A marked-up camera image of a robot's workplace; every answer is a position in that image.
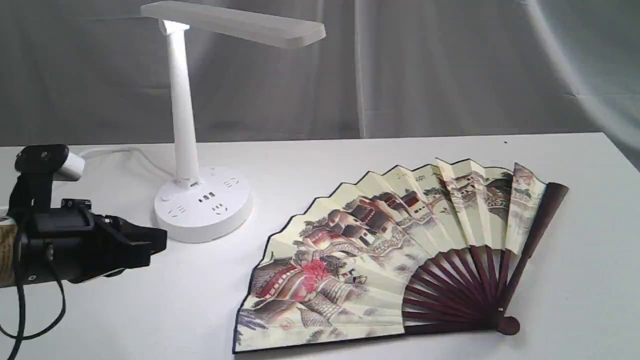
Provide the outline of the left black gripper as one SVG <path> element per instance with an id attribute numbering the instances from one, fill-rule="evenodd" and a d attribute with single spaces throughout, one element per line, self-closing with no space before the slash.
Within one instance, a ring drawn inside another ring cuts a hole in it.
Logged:
<path id="1" fill-rule="evenodd" d="M 89 199 L 64 198 L 61 207 L 35 213 L 20 224 L 18 269 L 23 283 L 80 284 L 146 268 L 166 250 L 168 232 L 118 216 L 97 216 Z"/>

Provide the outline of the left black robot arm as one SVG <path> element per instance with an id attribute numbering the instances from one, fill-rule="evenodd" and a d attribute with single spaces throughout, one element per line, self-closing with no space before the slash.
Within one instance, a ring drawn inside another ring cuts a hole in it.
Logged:
<path id="1" fill-rule="evenodd" d="M 168 239 L 162 228 L 95 214 L 85 199 L 63 199 L 44 212 L 16 211 L 1 217 L 1 287 L 118 276 L 148 267 Z"/>

